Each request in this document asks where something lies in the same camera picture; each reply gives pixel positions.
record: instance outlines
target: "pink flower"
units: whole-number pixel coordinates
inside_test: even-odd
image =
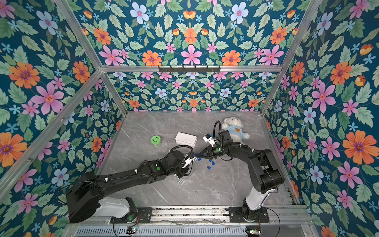
[[[325,90],[325,83],[321,82],[319,86],[319,92],[313,91],[312,96],[313,98],[317,99],[313,102],[312,107],[317,108],[320,105],[320,111],[322,113],[325,113],[326,111],[326,104],[328,105],[334,105],[335,99],[331,95],[334,92],[335,85],[328,86],[328,88]]]
[[[29,114],[32,118],[34,117],[35,113],[39,113],[39,111],[37,110],[38,105],[33,105],[33,102],[31,101],[28,101],[28,104],[23,104],[21,106],[25,109],[22,113],[25,115]]]
[[[345,161],[343,166],[345,167],[345,169],[341,166],[338,167],[338,171],[340,171],[343,174],[340,176],[340,180],[342,182],[346,182],[347,180],[350,188],[354,188],[354,182],[357,184],[363,184],[362,180],[356,176],[356,174],[359,174],[358,167],[353,167],[352,169],[350,169],[350,164],[347,161]]]
[[[217,74],[213,75],[213,78],[217,78],[217,81],[220,81],[221,79],[225,79],[227,72],[219,72]]]
[[[161,80],[164,79],[166,82],[168,81],[169,78],[172,78],[172,75],[170,75],[169,72],[158,72],[158,75],[160,75],[159,79]]]
[[[95,89],[98,91],[99,89],[103,88],[103,86],[101,85],[101,83],[103,83],[103,81],[101,79],[99,79],[97,82],[96,82],[96,85],[95,85]]]
[[[12,14],[12,11],[14,10],[14,7],[6,4],[6,0],[0,0],[0,16],[2,18],[5,18],[8,15],[10,18],[14,19],[14,15]]]
[[[188,46],[188,52],[184,51],[184,52],[181,52],[180,54],[186,58],[183,61],[184,65],[187,65],[189,63],[191,63],[191,66],[193,66],[194,63],[197,65],[200,64],[200,60],[198,59],[198,57],[202,55],[202,52],[200,51],[195,52],[195,47],[192,44]]]
[[[119,49],[119,56],[122,56],[123,59],[129,58],[128,54],[129,52],[125,51],[125,49],[122,49],[122,50]]]
[[[20,206],[19,214],[25,210],[26,213],[29,213],[31,210],[31,207],[34,207],[38,204],[38,201],[35,201],[35,199],[38,197],[38,194],[34,194],[31,196],[30,193],[26,194],[25,200],[19,200],[18,205]]]
[[[55,85],[55,89],[60,89],[60,90],[63,90],[63,86],[65,86],[66,84],[62,82],[63,79],[62,78],[57,78],[57,77],[54,77],[54,80],[51,81],[51,83],[53,83]]]
[[[102,153],[99,155],[99,160],[103,160],[104,159],[106,153],[108,152],[108,148],[109,148],[109,144],[107,142],[107,143],[105,143],[105,146],[100,149],[100,151]]]
[[[44,150],[38,155],[39,160],[43,160],[45,155],[51,155],[51,150],[48,149],[53,145],[52,142],[48,142],[47,145],[45,146]]]
[[[217,0],[207,0],[207,2],[212,2],[213,3],[213,5],[216,5],[217,4]]]
[[[350,196],[347,196],[347,193],[345,190],[342,190],[342,193],[340,191],[337,191],[337,194],[338,194],[338,198],[337,198],[337,201],[341,202],[342,203],[342,206],[343,208],[347,208],[347,207],[350,207],[350,208],[353,208],[353,205],[351,204],[351,201],[353,201],[354,199]]]
[[[181,83],[178,82],[178,80],[172,83],[172,87],[175,89],[182,88]]]
[[[138,80],[137,82],[138,87],[141,87],[142,89],[145,88],[146,84],[144,81]]]
[[[309,141],[306,142],[308,145],[308,150],[311,150],[312,152],[315,152],[315,149],[317,149],[316,140],[312,140],[312,138],[308,139]]]
[[[211,82],[210,80],[208,80],[207,82],[204,83],[205,85],[205,88],[207,89],[211,89],[212,87],[214,87],[214,82]]]
[[[291,86],[291,91],[288,92],[288,94],[290,95],[290,100],[296,100],[296,96],[299,95],[299,92],[297,91],[298,90],[298,87],[295,86]]]
[[[357,113],[358,112],[358,110],[356,109],[356,107],[358,105],[359,105],[358,102],[353,103],[353,99],[350,99],[349,103],[343,103],[343,106],[345,108],[342,110],[342,112],[348,113],[348,116],[350,117],[351,112],[353,112],[353,113]]]
[[[111,50],[107,46],[104,45],[103,50],[105,52],[100,51],[99,54],[100,56],[106,58],[105,63],[107,65],[113,64],[115,66],[118,66],[119,63],[125,62],[122,58],[117,57],[119,55],[119,51],[117,49],[113,49],[111,52]]]
[[[333,155],[335,155],[336,157],[340,157],[340,153],[336,150],[338,147],[340,147],[340,143],[339,142],[333,142],[332,138],[331,137],[328,137],[328,143],[326,143],[326,141],[321,141],[321,144],[325,147],[323,150],[322,150],[322,153],[323,154],[328,154],[328,158],[329,160],[332,160],[333,159]]]
[[[248,87],[248,86],[249,86],[249,82],[247,81],[247,79],[244,80],[244,81],[241,80],[241,84],[240,84],[240,86],[241,86],[242,88],[244,88],[244,87]]]
[[[85,111],[84,111],[84,114],[86,114],[88,117],[90,117],[91,115],[93,115],[93,108],[91,108],[90,105],[88,106],[85,106],[84,107]]]
[[[174,47],[174,44],[170,44],[170,43],[167,43],[166,49],[167,49],[167,52],[171,52],[171,53],[174,53],[174,50],[176,50],[176,48]]]
[[[232,77],[233,78],[235,77],[236,80],[238,80],[240,77],[243,77],[243,72],[232,72],[232,73],[233,73]]]
[[[161,4],[164,6],[166,2],[171,2],[171,0],[161,0]]]
[[[291,163],[291,161],[287,161],[287,167],[289,170],[293,168],[293,164]]]
[[[216,48],[217,46],[215,46],[215,43],[212,43],[212,44],[208,44],[207,50],[209,50],[209,53],[211,53],[211,52],[215,52]]]
[[[321,83],[321,80],[320,80],[320,77],[316,77],[316,78],[313,78],[313,82],[310,84],[312,87],[312,89],[315,89],[317,88],[318,89],[318,85]]]
[[[271,65],[271,62],[273,64],[278,64],[279,63],[279,59],[277,59],[277,57],[280,57],[284,54],[284,51],[279,51],[279,45],[275,45],[273,47],[273,50],[269,50],[269,49],[265,49],[265,55],[266,57],[262,57],[261,59],[259,59],[259,61],[261,63],[263,62],[266,62],[265,65]]]
[[[25,185],[32,185],[33,179],[29,178],[29,177],[35,175],[36,172],[37,172],[36,169],[32,169],[32,170],[29,170],[28,172],[26,172],[23,176],[21,176],[19,181],[14,186],[14,191],[16,193],[18,193],[22,189],[24,183],[25,183]]]
[[[291,116],[293,116],[296,113],[296,111],[295,111],[296,107],[294,107],[293,105],[291,105],[291,107],[288,109],[289,109],[289,113]]]
[[[264,55],[264,50],[263,49],[258,49],[258,51],[256,51],[256,52],[254,52],[254,58],[256,58],[256,57],[258,57],[258,58],[260,58],[261,56],[263,56]]]
[[[43,115],[48,114],[51,109],[58,113],[63,108],[63,103],[60,102],[58,99],[62,99],[64,96],[64,93],[61,91],[57,91],[54,93],[54,85],[53,83],[49,82],[46,86],[47,91],[42,86],[36,86],[37,91],[42,96],[33,96],[30,100],[33,103],[36,104],[42,104],[41,112]]]
[[[68,140],[65,139],[64,141],[60,140],[59,144],[60,145],[57,148],[61,150],[61,153],[63,153],[65,150],[69,150],[69,145],[71,144],[71,142],[68,142]]]
[[[85,97],[84,97],[84,101],[87,101],[87,100],[92,100],[92,96],[93,95],[93,92],[92,91],[89,91]]]
[[[148,81],[150,81],[150,78],[154,78],[153,72],[141,72],[142,78],[146,78]]]
[[[360,18],[360,16],[362,15],[362,11],[366,10],[369,6],[370,3],[368,3],[367,0],[357,0],[357,5],[350,8],[350,12],[353,13],[350,16],[350,20],[353,19],[354,16]]]
[[[282,89],[286,90],[287,89],[287,86],[290,85],[290,83],[288,82],[290,80],[290,76],[284,76],[284,78],[282,79],[281,83],[282,83]]]

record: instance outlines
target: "teddy bear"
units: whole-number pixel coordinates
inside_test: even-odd
[[[246,132],[242,132],[243,123],[236,117],[230,117],[224,119],[224,123],[221,125],[222,129],[228,130],[230,137],[234,142],[238,141],[242,143],[242,139],[249,139],[250,135]]]

